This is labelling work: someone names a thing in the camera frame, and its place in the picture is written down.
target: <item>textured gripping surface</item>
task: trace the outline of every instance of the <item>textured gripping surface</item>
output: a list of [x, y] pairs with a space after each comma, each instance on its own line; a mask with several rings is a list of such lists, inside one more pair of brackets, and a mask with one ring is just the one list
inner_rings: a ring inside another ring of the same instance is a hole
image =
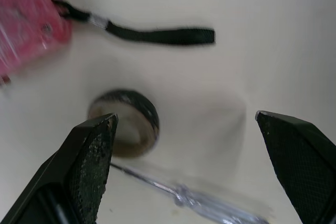
[[114, 138], [116, 125], [110, 120], [94, 129], [70, 170], [67, 179], [68, 191], [83, 224], [93, 224], [96, 221], [109, 175], [111, 139]]
[[311, 123], [259, 112], [274, 171], [303, 224], [336, 223], [336, 146]]

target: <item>pink case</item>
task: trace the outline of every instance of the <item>pink case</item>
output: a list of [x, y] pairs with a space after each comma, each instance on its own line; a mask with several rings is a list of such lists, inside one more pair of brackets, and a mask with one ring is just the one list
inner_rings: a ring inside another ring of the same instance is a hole
[[0, 0], [0, 76], [56, 50], [71, 38], [71, 23], [51, 0]]

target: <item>black tape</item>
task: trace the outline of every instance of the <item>black tape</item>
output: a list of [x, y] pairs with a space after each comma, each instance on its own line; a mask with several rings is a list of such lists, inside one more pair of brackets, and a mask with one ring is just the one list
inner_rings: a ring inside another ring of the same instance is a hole
[[128, 158], [138, 157], [145, 154], [154, 146], [159, 137], [159, 116], [154, 105], [145, 96], [133, 90], [112, 90], [94, 100], [89, 109], [88, 118], [101, 116], [99, 111], [94, 111], [94, 109], [96, 109], [95, 106], [100, 102], [108, 102], [110, 104], [127, 104], [133, 107], [136, 111], [140, 112], [151, 125], [153, 137], [142, 140], [140, 144], [120, 144], [115, 142], [113, 147], [114, 152], [112, 153], [113, 156]]

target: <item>plastic wrap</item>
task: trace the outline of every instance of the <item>plastic wrap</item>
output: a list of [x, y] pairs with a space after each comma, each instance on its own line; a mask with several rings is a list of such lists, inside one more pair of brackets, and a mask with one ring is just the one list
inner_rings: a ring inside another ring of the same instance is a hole
[[0, 76], [54, 51], [71, 37], [51, 0], [0, 0]]

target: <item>screwdriver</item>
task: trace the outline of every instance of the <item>screwdriver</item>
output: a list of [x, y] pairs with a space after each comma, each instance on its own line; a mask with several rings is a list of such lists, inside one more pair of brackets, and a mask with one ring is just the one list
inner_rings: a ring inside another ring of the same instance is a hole
[[129, 168], [121, 167], [114, 163], [110, 163], [110, 166], [122, 171], [124, 174], [146, 182], [166, 194], [168, 193], [174, 198], [177, 206], [189, 207], [197, 214], [214, 222], [223, 224], [269, 224], [268, 221], [260, 216], [250, 214], [205, 193], [190, 190], [183, 184], [176, 184], [176, 186], [172, 187], [136, 173]]

